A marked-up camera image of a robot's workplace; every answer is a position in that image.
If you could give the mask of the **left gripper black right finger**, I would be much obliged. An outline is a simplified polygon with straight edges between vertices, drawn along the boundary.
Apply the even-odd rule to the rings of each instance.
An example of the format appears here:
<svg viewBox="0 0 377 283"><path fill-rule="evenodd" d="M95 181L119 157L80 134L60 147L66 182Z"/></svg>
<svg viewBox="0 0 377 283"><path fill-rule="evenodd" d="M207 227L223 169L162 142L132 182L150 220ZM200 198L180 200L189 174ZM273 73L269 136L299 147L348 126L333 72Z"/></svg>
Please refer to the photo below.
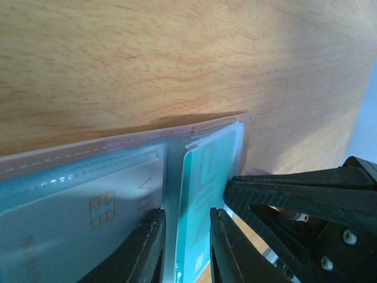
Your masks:
<svg viewBox="0 0 377 283"><path fill-rule="evenodd" d="M212 282L290 282L248 240L224 209L210 209Z"/></svg>

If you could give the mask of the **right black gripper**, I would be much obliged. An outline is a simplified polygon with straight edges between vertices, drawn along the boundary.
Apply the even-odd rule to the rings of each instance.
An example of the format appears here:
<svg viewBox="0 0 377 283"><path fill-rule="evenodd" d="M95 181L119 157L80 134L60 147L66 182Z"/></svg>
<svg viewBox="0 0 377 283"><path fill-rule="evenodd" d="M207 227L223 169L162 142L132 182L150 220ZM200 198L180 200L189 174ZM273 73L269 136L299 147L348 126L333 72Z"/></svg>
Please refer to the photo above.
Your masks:
<svg viewBox="0 0 377 283"><path fill-rule="evenodd" d="M224 192L238 216L300 282L376 282L376 164L287 175L235 176ZM268 206L316 218L289 221Z"/></svg>

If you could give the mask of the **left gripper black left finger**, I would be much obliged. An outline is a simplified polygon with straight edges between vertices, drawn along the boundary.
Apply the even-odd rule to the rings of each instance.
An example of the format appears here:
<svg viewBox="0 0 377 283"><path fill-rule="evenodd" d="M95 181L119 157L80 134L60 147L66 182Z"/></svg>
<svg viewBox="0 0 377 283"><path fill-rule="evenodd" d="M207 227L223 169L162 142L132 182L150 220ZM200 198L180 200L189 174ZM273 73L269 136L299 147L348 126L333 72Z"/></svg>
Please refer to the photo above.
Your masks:
<svg viewBox="0 0 377 283"><path fill-rule="evenodd" d="M163 282L166 212L152 209L122 244L79 282Z"/></svg>

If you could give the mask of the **white VIP card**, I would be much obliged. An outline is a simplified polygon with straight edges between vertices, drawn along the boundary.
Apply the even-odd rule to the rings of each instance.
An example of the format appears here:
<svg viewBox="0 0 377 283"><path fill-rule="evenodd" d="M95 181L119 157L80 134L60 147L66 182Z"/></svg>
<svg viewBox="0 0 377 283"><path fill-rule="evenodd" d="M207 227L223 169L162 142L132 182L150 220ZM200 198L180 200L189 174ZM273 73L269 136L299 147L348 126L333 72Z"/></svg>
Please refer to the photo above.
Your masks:
<svg viewBox="0 0 377 283"><path fill-rule="evenodd" d="M164 160L1 182L1 281L77 282L161 206Z"/></svg>

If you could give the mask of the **pink card holder wallet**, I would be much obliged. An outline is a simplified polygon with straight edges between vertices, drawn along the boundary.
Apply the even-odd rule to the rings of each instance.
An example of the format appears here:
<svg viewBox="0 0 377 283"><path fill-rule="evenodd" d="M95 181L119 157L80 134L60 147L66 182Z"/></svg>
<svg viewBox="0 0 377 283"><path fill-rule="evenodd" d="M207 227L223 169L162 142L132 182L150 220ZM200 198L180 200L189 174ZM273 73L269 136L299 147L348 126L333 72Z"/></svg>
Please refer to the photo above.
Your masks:
<svg viewBox="0 0 377 283"><path fill-rule="evenodd" d="M77 282L152 209L166 212L164 282L210 262L211 208L247 158L249 114L1 157L1 281Z"/></svg>

